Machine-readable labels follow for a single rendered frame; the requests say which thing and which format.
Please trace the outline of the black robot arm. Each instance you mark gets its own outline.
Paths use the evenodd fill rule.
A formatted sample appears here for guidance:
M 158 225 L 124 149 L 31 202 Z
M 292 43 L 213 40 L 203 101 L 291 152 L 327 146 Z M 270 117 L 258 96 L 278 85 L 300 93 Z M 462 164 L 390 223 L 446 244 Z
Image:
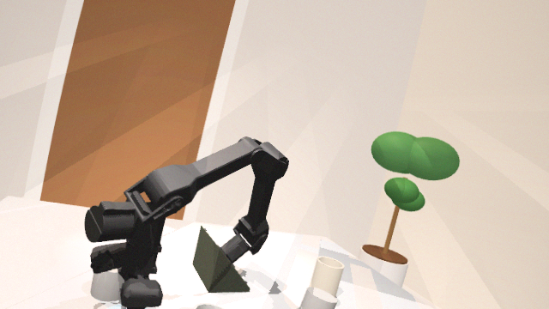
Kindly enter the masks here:
M 91 207 L 84 219 L 87 240 L 91 243 L 132 237 L 147 242 L 161 240 L 167 216 L 193 201 L 198 191 L 249 164 L 255 181 L 248 214 L 238 220 L 232 228 L 235 235 L 221 247 L 236 268 L 234 263 L 238 259 L 247 251 L 256 255 L 266 241 L 269 231 L 266 216 L 275 181 L 284 177 L 289 165 L 287 157 L 270 142 L 247 136 L 189 165 L 170 165 L 152 171 L 124 191 L 125 203 L 102 201 Z M 142 198 L 140 193 L 144 191 L 151 202 Z M 127 249 L 128 242 L 95 246 L 90 255 L 93 273 L 121 267 L 121 273 L 128 273 Z

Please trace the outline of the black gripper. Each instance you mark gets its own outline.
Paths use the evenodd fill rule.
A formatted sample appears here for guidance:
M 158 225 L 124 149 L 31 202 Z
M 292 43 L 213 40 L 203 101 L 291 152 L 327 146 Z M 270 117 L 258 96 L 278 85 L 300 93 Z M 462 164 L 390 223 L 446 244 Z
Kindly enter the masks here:
M 161 252 L 161 240 L 147 242 L 135 238 L 126 239 L 130 251 L 130 269 L 128 273 L 118 273 L 124 283 L 120 288 L 121 305 L 127 309 L 158 307 L 162 304 L 163 293 L 160 284 L 150 275 L 157 274 L 157 255 Z

